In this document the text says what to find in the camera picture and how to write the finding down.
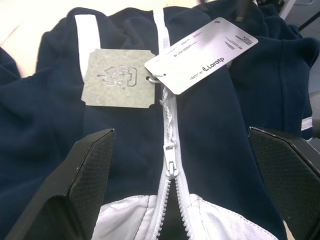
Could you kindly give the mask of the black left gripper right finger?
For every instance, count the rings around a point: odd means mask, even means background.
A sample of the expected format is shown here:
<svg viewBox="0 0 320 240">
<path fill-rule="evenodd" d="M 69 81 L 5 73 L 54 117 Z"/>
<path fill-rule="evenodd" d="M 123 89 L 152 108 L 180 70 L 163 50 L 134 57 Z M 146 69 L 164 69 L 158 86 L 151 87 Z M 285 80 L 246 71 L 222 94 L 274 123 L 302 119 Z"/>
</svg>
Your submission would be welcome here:
<svg viewBox="0 0 320 240">
<path fill-rule="evenodd" d="M 320 240 L 320 152 L 303 138 L 275 130 L 250 127 L 248 137 L 295 240 Z"/>
</svg>

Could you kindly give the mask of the grey embossed cardboard hang tag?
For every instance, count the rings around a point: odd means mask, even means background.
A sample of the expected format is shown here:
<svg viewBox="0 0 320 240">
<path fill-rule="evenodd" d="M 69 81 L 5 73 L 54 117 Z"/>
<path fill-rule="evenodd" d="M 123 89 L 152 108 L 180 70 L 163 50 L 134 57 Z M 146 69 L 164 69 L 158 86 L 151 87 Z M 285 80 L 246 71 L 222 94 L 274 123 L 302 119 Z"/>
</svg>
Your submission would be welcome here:
<svg viewBox="0 0 320 240">
<path fill-rule="evenodd" d="M 96 49 L 90 53 L 81 100 L 87 106 L 147 109 L 155 103 L 155 84 L 145 63 L 149 50 Z"/>
</svg>

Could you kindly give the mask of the white printed brand hang tag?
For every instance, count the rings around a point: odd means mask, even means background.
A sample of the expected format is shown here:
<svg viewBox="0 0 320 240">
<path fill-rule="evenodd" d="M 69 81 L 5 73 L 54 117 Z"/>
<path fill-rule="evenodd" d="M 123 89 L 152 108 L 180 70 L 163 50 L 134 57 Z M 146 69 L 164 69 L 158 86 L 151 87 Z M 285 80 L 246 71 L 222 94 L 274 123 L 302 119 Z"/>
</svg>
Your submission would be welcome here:
<svg viewBox="0 0 320 240">
<path fill-rule="evenodd" d="M 175 95 L 228 64 L 259 41 L 218 17 L 145 63 Z"/>
</svg>

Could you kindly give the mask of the navy and white zip jacket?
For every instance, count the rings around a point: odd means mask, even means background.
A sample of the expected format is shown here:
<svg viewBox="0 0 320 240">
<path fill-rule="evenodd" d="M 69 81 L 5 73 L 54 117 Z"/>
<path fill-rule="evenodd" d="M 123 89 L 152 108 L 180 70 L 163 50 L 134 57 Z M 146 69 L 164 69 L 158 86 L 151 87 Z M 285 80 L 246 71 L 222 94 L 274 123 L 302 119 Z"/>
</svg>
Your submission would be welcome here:
<svg viewBox="0 0 320 240">
<path fill-rule="evenodd" d="M 181 94 L 148 71 L 149 108 L 82 101 L 96 49 L 156 57 L 217 18 L 258 43 Z M 115 138 L 91 240 L 287 240 L 248 130 L 312 138 L 308 83 L 319 54 L 320 42 L 272 6 L 252 4 L 238 20 L 233 0 L 111 16 L 74 8 L 43 34 L 26 78 L 0 48 L 0 240 L 74 144 L 106 129 Z M 164 144 L 175 147 L 176 178 L 166 175 Z"/>
</svg>

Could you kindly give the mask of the white plastic zipper slider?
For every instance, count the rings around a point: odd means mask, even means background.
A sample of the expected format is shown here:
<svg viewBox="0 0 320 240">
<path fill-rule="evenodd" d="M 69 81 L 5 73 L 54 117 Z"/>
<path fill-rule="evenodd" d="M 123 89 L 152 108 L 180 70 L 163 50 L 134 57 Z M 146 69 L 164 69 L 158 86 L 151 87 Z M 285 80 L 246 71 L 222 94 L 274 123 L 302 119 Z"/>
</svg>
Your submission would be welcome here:
<svg viewBox="0 0 320 240">
<path fill-rule="evenodd" d="M 176 160 L 176 148 L 169 143 L 163 145 L 163 153 L 166 164 L 166 176 L 175 179 L 179 175 Z"/>
</svg>

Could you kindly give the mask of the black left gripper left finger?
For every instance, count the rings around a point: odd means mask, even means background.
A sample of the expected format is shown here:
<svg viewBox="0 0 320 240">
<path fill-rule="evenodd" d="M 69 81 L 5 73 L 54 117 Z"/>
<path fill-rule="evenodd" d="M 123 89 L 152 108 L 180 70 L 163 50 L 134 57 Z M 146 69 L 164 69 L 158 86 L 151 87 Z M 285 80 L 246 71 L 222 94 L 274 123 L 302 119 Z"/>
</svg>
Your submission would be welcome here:
<svg viewBox="0 0 320 240">
<path fill-rule="evenodd" d="M 114 129 L 77 141 L 4 240 L 91 240 L 110 170 Z"/>
</svg>

